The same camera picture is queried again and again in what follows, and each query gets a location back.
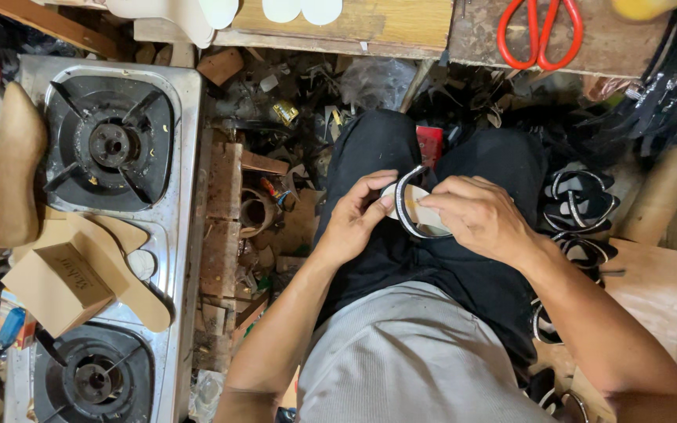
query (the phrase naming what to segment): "burner grate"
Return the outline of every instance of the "burner grate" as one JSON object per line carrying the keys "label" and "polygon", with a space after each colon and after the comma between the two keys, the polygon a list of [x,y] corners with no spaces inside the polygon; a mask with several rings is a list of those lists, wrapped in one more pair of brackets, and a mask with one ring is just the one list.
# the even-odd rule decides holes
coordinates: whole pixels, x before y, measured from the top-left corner
{"label": "burner grate", "polygon": [[138,212],[161,199],[173,145],[168,97],[125,78],[77,76],[51,87],[43,191],[118,212]]}

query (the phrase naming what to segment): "red scissors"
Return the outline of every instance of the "red scissors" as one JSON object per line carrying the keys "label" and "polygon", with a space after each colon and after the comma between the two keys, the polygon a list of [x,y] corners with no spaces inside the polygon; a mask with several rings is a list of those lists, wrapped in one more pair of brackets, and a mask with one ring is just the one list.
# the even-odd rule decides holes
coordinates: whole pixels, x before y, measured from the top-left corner
{"label": "red scissors", "polygon": [[[550,63],[545,57],[545,50],[548,48],[548,41],[550,40],[550,32],[553,30],[553,22],[555,16],[558,14],[558,6],[560,2],[566,5],[566,9],[571,17],[571,22],[574,27],[573,42],[569,52],[558,62]],[[548,15],[545,18],[545,24],[542,26],[542,34],[539,34],[539,24],[537,23],[537,0],[527,0],[527,17],[529,19],[529,39],[530,39],[530,58],[528,62],[519,62],[514,59],[509,52],[509,47],[505,44],[505,28],[509,25],[511,16],[521,5],[523,0],[513,0],[511,4],[503,12],[498,24],[498,50],[503,60],[514,69],[528,69],[535,63],[546,70],[555,71],[568,65],[578,53],[578,48],[581,46],[581,40],[584,37],[584,22],[581,20],[581,15],[578,13],[578,7],[574,0],[551,0]]]}

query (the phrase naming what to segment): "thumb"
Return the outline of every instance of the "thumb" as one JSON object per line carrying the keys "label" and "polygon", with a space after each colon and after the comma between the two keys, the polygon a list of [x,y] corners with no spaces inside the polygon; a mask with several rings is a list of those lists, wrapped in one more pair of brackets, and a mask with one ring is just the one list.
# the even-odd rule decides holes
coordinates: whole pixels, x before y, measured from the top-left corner
{"label": "thumb", "polygon": [[393,196],[381,197],[367,208],[362,220],[370,227],[375,227],[390,212],[391,205],[393,205]]}

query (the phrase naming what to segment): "yellow object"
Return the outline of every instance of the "yellow object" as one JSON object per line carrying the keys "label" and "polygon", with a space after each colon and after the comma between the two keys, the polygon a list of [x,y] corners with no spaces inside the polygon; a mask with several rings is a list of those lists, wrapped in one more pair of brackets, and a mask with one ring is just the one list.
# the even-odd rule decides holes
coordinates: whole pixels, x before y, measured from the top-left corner
{"label": "yellow object", "polygon": [[677,7],[677,0],[612,0],[615,11],[631,20],[652,20]]}

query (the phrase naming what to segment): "black sandal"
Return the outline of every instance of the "black sandal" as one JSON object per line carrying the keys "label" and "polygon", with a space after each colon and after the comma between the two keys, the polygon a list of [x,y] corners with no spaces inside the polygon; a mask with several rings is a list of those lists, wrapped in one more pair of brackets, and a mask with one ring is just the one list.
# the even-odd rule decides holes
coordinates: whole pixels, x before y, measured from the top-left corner
{"label": "black sandal", "polygon": [[559,201],[568,201],[569,191],[581,198],[590,198],[607,191],[615,179],[600,172],[588,170],[563,170],[550,177],[550,185],[545,187],[545,195]]}
{"label": "black sandal", "polygon": [[542,215],[553,229],[561,233],[597,233],[609,230],[608,221],[611,212],[621,204],[618,197],[608,193],[598,193],[594,197],[583,199],[574,191],[567,191],[566,202],[545,205]]}

